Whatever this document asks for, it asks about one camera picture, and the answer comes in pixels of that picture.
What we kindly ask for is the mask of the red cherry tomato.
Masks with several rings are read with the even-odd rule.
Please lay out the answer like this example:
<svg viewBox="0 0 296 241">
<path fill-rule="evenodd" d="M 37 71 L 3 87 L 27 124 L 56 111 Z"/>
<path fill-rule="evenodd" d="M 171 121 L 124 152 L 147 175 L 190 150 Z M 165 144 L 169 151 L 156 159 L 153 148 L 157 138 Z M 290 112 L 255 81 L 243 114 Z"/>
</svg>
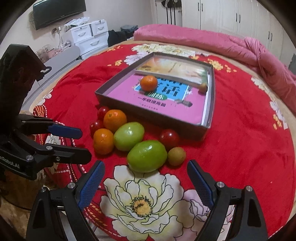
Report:
<svg viewBox="0 0 296 241">
<path fill-rule="evenodd" d="M 109 107 L 107 106 L 101 106 L 98 111 L 97 111 L 97 119 L 98 120 L 103 120 L 106 113 L 109 111 Z"/>
<path fill-rule="evenodd" d="M 104 124 L 102 120 L 96 120 L 90 123 L 89 130 L 90 130 L 90 137 L 93 138 L 94 133 L 98 130 L 104 128 Z"/>
<path fill-rule="evenodd" d="M 167 150 L 170 150 L 178 146 L 180 137 L 174 130 L 166 129 L 161 132 L 159 141 L 165 146 Z"/>
</svg>

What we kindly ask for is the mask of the orange mandarin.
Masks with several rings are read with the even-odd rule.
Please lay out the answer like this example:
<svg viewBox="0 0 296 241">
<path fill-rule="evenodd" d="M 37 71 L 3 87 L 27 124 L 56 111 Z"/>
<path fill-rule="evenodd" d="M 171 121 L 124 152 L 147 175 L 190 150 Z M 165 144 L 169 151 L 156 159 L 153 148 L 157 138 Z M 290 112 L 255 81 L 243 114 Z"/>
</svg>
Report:
<svg viewBox="0 0 296 241">
<path fill-rule="evenodd" d="M 140 87 L 143 91 L 151 92 L 158 87 L 158 80 L 155 76 L 147 75 L 141 78 Z"/>
<path fill-rule="evenodd" d="M 98 129 L 93 135 L 93 148 L 97 154 L 109 154 L 114 148 L 113 133 L 105 128 Z"/>
<path fill-rule="evenodd" d="M 125 113 L 119 109 L 109 110 L 103 118 L 104 127 L 113 133 L 125 123 L 127 123 L 127 117 Z"/>
</svg>

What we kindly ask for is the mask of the green fruit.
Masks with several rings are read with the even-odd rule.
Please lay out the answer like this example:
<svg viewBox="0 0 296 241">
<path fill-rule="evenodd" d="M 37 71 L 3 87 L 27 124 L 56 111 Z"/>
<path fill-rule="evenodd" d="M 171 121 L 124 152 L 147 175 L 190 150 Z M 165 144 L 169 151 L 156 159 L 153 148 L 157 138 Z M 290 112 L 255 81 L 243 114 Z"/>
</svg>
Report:
<svg viewBox="0 0 296 241">
<path fill-rule="evenodd" d="M 138 122 L 122 125 L 114 134 L 114 145 L 120 151 L 130 151 L 144 138 L 144 126 Z"/>
<path fill-rule="evenodd" d="M 168 157 L 165 146 L 157 140 L 147 140 L 136 144 L 126 160 L 131 170 L 139 173 L 156 171 Z"/>
</svg>

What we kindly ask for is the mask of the brown longan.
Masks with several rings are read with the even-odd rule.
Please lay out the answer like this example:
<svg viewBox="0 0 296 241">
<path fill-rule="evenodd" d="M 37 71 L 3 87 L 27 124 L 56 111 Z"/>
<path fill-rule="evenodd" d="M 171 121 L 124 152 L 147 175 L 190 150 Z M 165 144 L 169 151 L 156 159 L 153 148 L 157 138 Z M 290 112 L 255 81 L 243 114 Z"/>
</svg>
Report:
<svg viewBox="0 0 296 241">
<path fill-rule="evenodd" d="M 201 83 L 199 85 L 199 92 L 202 94 L 206 94 L 208 91 L 208 85 L 206 83 Z"/>
<path fill-rule="evenodd" d="M 186 152 L 181 147 L 174 147 L 168 152 L 168 163 L 171 166 L 178 166 L 186 159 Z"/>
</svg>

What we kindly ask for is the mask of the grey white bench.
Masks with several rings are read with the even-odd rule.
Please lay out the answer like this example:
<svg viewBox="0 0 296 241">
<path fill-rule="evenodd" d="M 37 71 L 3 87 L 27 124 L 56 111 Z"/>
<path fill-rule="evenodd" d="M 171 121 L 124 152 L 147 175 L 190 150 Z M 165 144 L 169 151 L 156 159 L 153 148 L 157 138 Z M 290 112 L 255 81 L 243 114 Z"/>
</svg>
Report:
<svg viewBox="0 0 296 241">
<path fill-rule="evenodd" d="M 81 62 L 79 57 L 80 49 L 77 46 L 72 46 L 44 63 L 45 66 L 51 66 L 52 69 L 43 77 L 42 80 L 34 82 L 31 90 L 25 97 L 21 110 L 29 110 L 32 103 L 36 100 L 39 94 L 42 93 L 42 91 L 66 73 L 66 71 Z"/>
</svg>

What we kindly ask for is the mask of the white drawer cabinet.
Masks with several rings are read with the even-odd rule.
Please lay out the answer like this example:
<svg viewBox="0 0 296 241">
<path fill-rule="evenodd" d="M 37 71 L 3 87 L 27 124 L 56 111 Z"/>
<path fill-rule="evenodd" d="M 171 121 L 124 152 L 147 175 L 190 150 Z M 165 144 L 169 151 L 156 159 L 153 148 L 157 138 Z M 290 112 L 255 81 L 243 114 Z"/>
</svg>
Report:
<svg viewBox="0 0 296 241">
<path fill-rule="evenodd" d="M 97 20 L 73 27 L 63 34 L 63 40 L 69 41 L 80 50 L 82 60 L 108 48 L 107 21 Z"/>
</svg>

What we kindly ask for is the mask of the red floral blanket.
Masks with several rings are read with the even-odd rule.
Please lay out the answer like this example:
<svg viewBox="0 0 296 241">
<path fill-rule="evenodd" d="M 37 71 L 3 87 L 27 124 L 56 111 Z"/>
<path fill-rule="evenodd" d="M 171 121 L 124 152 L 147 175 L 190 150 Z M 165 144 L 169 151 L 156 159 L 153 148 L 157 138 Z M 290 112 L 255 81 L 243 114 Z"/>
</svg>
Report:
<svg viewBox="0 0 296 241">
<path fill-rule="evenodd" d="M 200 141 L 182 135 L 187 159 L 234 188 L 250 185 L 273 235 L 288 221 L 295 199 L 295 117 L 256 75 L 214 55 L 156 43 L 120 44 L 81 62 L 59 79 L 33 107 L 37 116 L 80 128 L 69 140 L 39 135 L 42 144 L 93 148 L 90 123 L 100 103 L 95 91 L 111 77 L 152 52 L 175 54 L 213 65 L 216 98 L 210 130 Z M 92 155 L 106 173 L 84 215 L 114 240 L 194 240 L 206 208 L 187 176 L 186 165 L 163 165 L 151 174 L 128 168 L 126 153 Z"/>
</svg>

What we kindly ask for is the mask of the black clothes pile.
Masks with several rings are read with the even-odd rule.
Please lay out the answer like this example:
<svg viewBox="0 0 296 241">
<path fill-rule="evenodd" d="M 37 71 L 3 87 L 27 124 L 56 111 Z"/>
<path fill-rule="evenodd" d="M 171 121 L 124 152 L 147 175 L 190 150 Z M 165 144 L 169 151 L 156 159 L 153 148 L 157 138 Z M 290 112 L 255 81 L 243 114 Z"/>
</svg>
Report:
<svg viewBox="0 0 296 241">
<path fill-rule="evenodd" d="M 127 40 L 126 33 L 124 31 L 110 30 L 108 31 L 108 34 L 109 36 L 107 42 L 109 47 Z"/>
</svg>

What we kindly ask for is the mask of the grey shallow box tray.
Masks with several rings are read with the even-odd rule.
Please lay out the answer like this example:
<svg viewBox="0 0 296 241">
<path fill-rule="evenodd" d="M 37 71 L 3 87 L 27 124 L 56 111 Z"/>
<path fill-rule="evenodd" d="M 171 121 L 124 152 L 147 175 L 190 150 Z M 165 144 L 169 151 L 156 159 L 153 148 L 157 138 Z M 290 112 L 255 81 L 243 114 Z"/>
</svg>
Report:
<svg viewBox="0 0 296 241">
<path fill-rule="evenodd" d="M 211 127 L 214 68 L 191 58 L 154 52 L 111 77 L 95 94 L 103 105 L 198 139 Z"/>
</svg>

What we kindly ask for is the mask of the pink Chinese workbook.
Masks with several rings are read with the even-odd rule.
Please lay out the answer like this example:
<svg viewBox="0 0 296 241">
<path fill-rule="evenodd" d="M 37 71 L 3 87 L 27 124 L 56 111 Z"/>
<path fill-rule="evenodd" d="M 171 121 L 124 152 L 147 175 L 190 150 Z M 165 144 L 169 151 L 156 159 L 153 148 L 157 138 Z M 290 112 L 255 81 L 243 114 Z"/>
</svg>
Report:
<svg viewBox="0 0 296 241">
<path fill-rule="evenodd" d="M 144 92 L 139 84 L 142 76 L 133 74 L 111 90 L 107 96 L 155 113 L 192 124 L 202 122 L 205 96 L 189 85 L 158 78 L 153 92 Z"/>
</svg>

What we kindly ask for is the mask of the sunflower cover book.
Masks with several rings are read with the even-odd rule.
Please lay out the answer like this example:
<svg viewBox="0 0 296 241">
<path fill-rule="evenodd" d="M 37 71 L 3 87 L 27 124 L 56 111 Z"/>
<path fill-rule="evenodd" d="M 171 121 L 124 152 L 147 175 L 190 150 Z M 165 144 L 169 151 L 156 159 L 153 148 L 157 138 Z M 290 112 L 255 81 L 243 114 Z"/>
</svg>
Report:
<svg viewBox="0 0 296 241">
<path fill-rule="evenodd" d="M 199 63 L 154 56 L 135 69 L 136 73 L 180 78 L 197 85 L 208 84 L 208 68 Z"/>
</svg>

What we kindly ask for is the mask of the hanging bags on door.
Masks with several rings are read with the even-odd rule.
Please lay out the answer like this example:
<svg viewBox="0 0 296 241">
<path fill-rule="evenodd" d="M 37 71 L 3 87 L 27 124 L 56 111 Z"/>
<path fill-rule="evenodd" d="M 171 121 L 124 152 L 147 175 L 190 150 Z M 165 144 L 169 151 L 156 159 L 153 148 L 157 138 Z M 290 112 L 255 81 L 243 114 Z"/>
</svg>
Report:
<svg viewBox="0 0 296 241">
<path fill-rule="evenodd" d="M 162 7 L 166 10 L 167 24 L 182 25 L 182 1 L 170 0 L 161 1 Z"/>
</svg>

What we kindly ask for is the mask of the pink quilt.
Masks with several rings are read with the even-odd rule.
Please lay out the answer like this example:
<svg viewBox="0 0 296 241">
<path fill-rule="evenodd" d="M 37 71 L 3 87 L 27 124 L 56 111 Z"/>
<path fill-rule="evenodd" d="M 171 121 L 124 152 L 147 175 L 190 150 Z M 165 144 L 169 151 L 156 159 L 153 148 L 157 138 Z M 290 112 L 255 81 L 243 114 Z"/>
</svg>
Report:
<svg viewBox="0 0 296 241">
<path fill-rule="evenodd" d="M 258 73 L 295 112 L 295 75 L 257 39 L 161 24 L 140 27 L 134 39 L 194 47 L 234 59 Z"/>
</svg>

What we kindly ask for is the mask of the white wardrobe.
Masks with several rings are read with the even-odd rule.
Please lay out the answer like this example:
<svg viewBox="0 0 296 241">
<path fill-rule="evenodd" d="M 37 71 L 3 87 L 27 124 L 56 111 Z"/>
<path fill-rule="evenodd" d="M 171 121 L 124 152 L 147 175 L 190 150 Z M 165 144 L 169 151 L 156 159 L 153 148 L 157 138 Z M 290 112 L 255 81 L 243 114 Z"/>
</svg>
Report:
<svg viewBox="0 0 296 241">
<path fill-rule="evenodd" d="M 258 39 L 280 57 L 283 28 L 275 16 L 253 0 L 184 0 L 183 27 Z"/>
</svg>

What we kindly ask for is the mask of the black wall television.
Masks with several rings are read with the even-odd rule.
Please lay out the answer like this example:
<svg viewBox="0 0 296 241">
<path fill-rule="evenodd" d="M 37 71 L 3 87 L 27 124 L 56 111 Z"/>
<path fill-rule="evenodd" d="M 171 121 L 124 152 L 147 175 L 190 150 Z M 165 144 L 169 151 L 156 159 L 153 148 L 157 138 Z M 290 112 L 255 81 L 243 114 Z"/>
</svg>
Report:
<svg viewBox="0 0 296 241">
<path fill-rule="evenodd" d="M 47 27 L 86 11 L 85 0 L 45 0 L 33 4 L 35 29 Z"/>
</svg>

